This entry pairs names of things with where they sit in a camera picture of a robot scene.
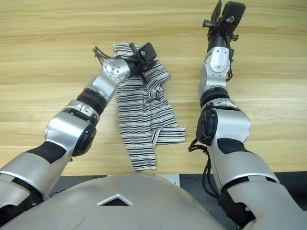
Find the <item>black and white striped fabric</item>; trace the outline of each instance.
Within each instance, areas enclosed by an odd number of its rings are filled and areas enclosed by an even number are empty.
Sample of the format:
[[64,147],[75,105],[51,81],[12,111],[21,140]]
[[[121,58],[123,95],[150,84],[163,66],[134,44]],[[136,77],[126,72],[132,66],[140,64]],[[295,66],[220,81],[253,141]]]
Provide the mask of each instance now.
[[[123,58],[133,55],[129,43],[113,45],[113,52]],[[170,74],[158,59],[145,78],[146,85],[135,76],[123,81],[116,90],[119,130],[134,170],[156,169],[155,145],[186,138],[186,129],[177,126],[173,109],[164,97],[162,85]]]

